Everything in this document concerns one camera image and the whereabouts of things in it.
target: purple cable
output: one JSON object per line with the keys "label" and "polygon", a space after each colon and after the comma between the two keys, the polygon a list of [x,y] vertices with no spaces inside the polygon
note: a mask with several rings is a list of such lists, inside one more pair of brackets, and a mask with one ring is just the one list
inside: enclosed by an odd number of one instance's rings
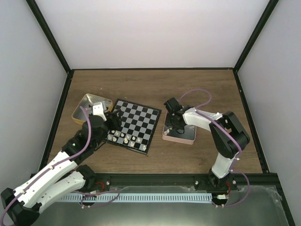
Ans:
{"label": "purple cable", "polygon": [[[70,159],[74,159],[74,158],[76,158],[77,156],[79,156],[80,154],[82,154],[86,149],[87,149],[87,147],[89,146],[89,144],[90,144],[90,140],[91,140],[91,123],[90,123],[90,120],[89,120],[89,117],[88,117],[88,115],[87,115],[87,113],[86,113],[86,110],[82,107],[82,106],[80,106],[80,109],[83,111],[83,113],[84,113],[84,115],[85,115],[85,118],[86,118],[86,120],[87,120],[87,123],[88,123],[88,139],[87,139],[87,142],[86,142],[86,145],[83,147],[83,149],[80,151],[80,152],[78,152],[78,153],[76,153],[76,154],[74,154],[74,155],[72,155],[72,156],[70,156],[70,157],[68,157],[68,158],[65,158],[65,159],[63,159],[63,160],[61,160],[61,161],[58,161],[57,163],[55,163],[54,165],[52,165],[53,167],[55,167],[55,166],[57,166],[57,165],[59,165],[59,164],[61,164],[62,162],[65,162],[65,161],[68,161],[68,160],[70,160]],[[37,178],[35,178],[25,189],[24,189],[24,192],[26,192],[34,183],[36,183],[42,176],[44,176],[48,171],[50,171],[51,169],[50,168],[48,168],[48,169],[46,169],[43,173],[41,173],[40,175],[38,175],[37,176]],[[22,195],[22,193],[20,193],[20,194],[18,194],[8,205],[7,205],[7,207],[4,209],[4,211],[3,211],[3,213],[2,213],[2,216],[1,216],[1,219],[0,219],[0,225],[1,226],[6,226],[5,224],[4,224],[4,217],[5,217],[5,215],[6,215],[6,213],[7,213],[7,211],[9,210],[9,208],[13,205],[13,203],[18,199],[18,198],[20,198],[20,196]]]}
{"label": "purple cable", "polygon": [[205,92],[205,93],[207,93],[207,94],[209,95],[209,100],[208,100],[207,102],[203,103],[203,104],[200,104],[200,105],[196,106],[196,109],[198,109],[199,107],[205,106],[205,105],[207,105],[208,103],[210,103],[210,101],[211,101],[211,99],[212,99],[211,93],[209,93],[209,92],[208,92],[207,90],[205,90],[205,89],[199,89],[199,88],[198,88],[198,89],[192,89],[192,90],[187,91],[186,93],[184,93],[184,94],[179,98],[178,101],[180,102],[184,96],[186,96],[187,94],[189,94],[189,93],[191,93],[191,92],[195,92],[195,91],[202,91],[202,92]]}
{"label": "purple cable", "polygon": [[232,171],[232,173],[240,173],[241,175],[243,175],[244,178],[246,179],[246,183],[248,184],[248,189],[247,189],[247,191],[246,191],[246,195],[245,195],[241,200],[239,200],[239,201],[236,202],[236,203],[233,203],[233,204],[230,204],[230,205],[226,205],[226,206],[224,206],[224,208],[225,208],[225,207],[236,206],[236,205],[242,203],[242,202],[247,198],[247,196],[249,195],[250,190],[251,190],[251,187],[250,187],[250,181],[249,181],[248,177],[246,176],[246,174],[244,174],[243,172],[238,171],[238,170]]}
{"label": "purple cable", "polygon": [[96,196],[96,195],[102,195],[102,194],[108,194],[108,193],[118,193],[118,195],[116,197],[114,197],[113,199],[111,199],[110,201],[99,204],[99,205],[90,206],[90,208],[97,208],[97,207],[108,205],[108,204],[112,203],[113,201],[115,201],[116,199],[118,199],[118,197],[120,196],[120,193],[118,191],[107,191],[107,192],[101,192],[101,193],[95,193],[95,194],[74,191],[74,193],[85,195],[85,196],[83,196],[83,198],[80,201],[81,206],[84,206],[83,201],[89,196]]}

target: purple wire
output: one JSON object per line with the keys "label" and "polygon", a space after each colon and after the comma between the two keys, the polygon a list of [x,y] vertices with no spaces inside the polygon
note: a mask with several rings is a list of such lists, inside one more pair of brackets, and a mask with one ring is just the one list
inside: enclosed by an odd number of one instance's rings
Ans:
{"label": "purple wire", "polygon": [[208,100],[207,102],[203,103],[203,104],[200,104],[200,105],[196,106],[196,109],[198,109],[199,107],[205,106],[205,105],[207,105],[208,103],[210,103],[210,101],[211,101],[211,99],[212,99],[211,93],[209,93],[209,91],[207,91],[207,90],[205,90],[205,89],[200,89],[200,88],[198,88],[198,89],[192,89],[192,90],[187,91],[186,93],[184,93],[184,94],[179,98],[178,101],[180,102],[184,96],[186,96],[187,94],[189,94],[189,93],[191,93],[191,92],[195,92],[195,91],[202,91],[202,92],[205,92],[205,93],[207,93],[207,94],[209,95],[209,100]]}
{"label": "purple wire", "polygon": [[[53,167],[55,167],[55,166],[57,166],[57,165],[59,165],[59,164],[61,164],[62,162],[65,162],[65,161],[68,161],[68,160],[70,160],[70,159],[74,159],[74,158],[76,158],[77,156],[79,156],[80,154],[82,154],[86,149],[87,149],[87,147],[89,146],[89,144],[90,144],[90,140],[91,140],[91,123],[90,123],[90,120],[89,120],[89,116],[88,116],[88,114],[86,113],[86,110],[82,107],[82,106],[80,106],[80,109],[83,111],[83,113],[84,113],[84,115],[85,115],[85,118],[86,118],[86,120],[87,120],[87,123],[88,123],[88,139],[87,139],[87,142],[86,142],[86,145],[83,147],[83,149],[80,151],[80,152],[78,152],[78,153],[76,153],[76,154],[74,154],[74,155],[72,155],[72,156],[70,156],[70,157],[68,157],[68,158],[65,158],[65,159],[63,159],[63,160],[61,160],[61,161],[58,161],[57,163],[55,163],[54,165],[52,165]],[[48,169],[46,169],[43,173],[41,173],[40,175],[38,175],[37,176],[37,178],[35,178],[25,189],[24,189],[24,192],[26,192],[34,183],[36,183],[42,176],[44,176],[47,172],[49,172],[51,169],[50,168],[48,168]],[[2,216],[1,216],[1,219],[0,219],[0,225],[1,226],[6,226],[5,224],[4,224],[4,217],[5,217],[5,215],[6,215],[6,213],[7,213],[7,211],[9,210],[9,208],[13,205],[13,203],[18,199],[18,198],[20,198],[20,196],[22,195],[22,193],[20,193],[20,194],[18,194],[8,205],[7,205],[7,207],[4,209],[4,211],[3,211],[3,213],[2,213]]]}
{"label": "purple wire", "polygon": [[113,199],[111,199],[110,201],[99,204],[99,205],[90,206],[90,208],[97,208],[97,207],[108,205],[108,204],[112,203],[113,201],[115,201],[116,199],[118,199],[118,197],[120,196],[120,193],[118,191],[107,191],[107,192],[101,192],[101,193],[95,193],[95,194],[74,191],[74,193],[85,195],[85,196],[83,196],[83,198],[80,201],[81,206],[84,206],[83,201],[89,196],[96,196],[96,195],[102,195],[102,194],[107,194],[107,193],[118,193],[118,195],[116,197],[114,197]]}
{"label": "purple wire", "polygon": [[230,205],[225,205],[224,208],[225,208],[225,207],[233,207],[233,206],[236,206],[236,205],[242,203],[242,202],[247,198],[247,196],[249,195],[250,190],[251,190],[251,187],[250,187],[250,181],[249,181],[248,177],[246,176],[246,174],[244,174],[243,172],[238,171],[238,170],[232,171],[232,173],[240,173],[241,175],[243,175],[244,178],[246,179],[246,183],[248,184],[248,189],[247,189],[247,191],[246,191],[246,195],[245,195],[241,200],[239,200],[239,201],[236,202],[236,203],[230,204]]}

